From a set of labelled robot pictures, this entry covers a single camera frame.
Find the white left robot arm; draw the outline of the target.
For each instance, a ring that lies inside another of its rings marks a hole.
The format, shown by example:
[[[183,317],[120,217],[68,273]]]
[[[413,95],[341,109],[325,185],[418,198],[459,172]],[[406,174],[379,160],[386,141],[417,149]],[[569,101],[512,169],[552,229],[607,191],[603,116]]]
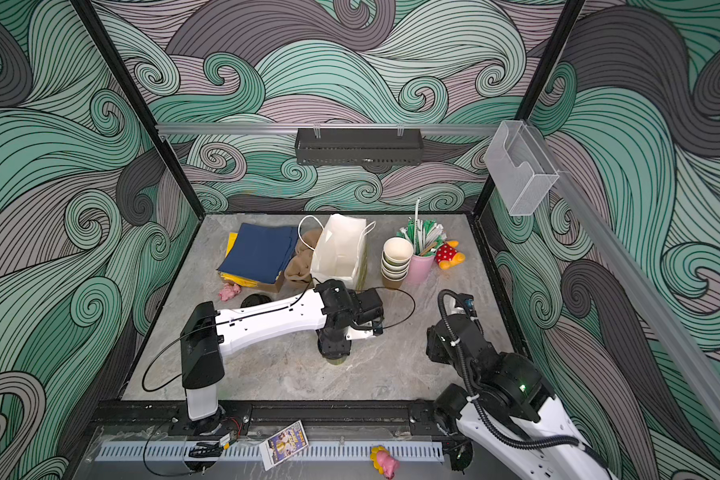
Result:
[[[359,330],[362,324],[374,321],[363,315],[358,293],[339,280],[253,307],[217,310],[211,302],[197,305],[180,335],[189,420],[198,422],[217,415],[217,383],[225,377],[225,357],[265,340],[315,331],[320,354],[327,360],[342,359],[351,350],[348,330]]]

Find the green paper coffee cup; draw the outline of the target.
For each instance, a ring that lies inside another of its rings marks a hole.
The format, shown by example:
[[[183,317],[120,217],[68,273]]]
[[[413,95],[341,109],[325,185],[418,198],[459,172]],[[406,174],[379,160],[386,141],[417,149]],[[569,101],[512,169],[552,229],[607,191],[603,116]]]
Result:
[[[341,364],[345,363],[347,358],[348,357],[342,357],[342,358],[337,358],[337,359],[328,359],[327,362],[330,365],[336,366],[336,365],[341,365]]]

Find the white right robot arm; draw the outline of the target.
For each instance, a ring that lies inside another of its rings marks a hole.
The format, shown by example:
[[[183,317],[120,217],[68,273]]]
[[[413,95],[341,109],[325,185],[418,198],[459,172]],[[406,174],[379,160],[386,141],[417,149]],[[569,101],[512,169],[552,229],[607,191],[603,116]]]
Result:
[[[614,478],[535,365],[497,352],[474,321],[452,315],[429,327],[426,354],[463,380],[449,385],[434,407],[436,425],[455,442],[453,469],[466,469],[480,446],[521,479]]]

